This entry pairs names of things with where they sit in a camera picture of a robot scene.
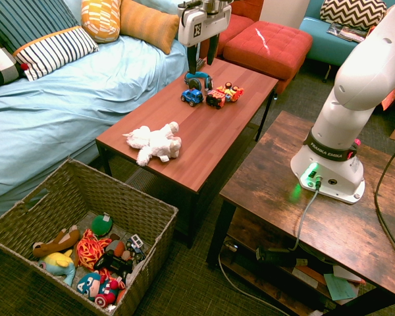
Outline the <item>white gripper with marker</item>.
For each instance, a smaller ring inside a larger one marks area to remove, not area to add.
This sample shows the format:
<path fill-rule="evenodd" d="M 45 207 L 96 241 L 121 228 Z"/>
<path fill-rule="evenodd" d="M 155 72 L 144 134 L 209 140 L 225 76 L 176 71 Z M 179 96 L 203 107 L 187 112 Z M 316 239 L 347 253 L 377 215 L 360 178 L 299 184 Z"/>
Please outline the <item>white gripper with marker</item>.
<path fill-rule="evenodd" d="M 232 1 L 183 1 L 177 5 L 180 17 L 178 40 L 187 48 L 190 74 L 197 71 L 198 43 L 209 39 L 207 64 L 212 65 L 219 44 L 219 34 L 229 25 Z"/>

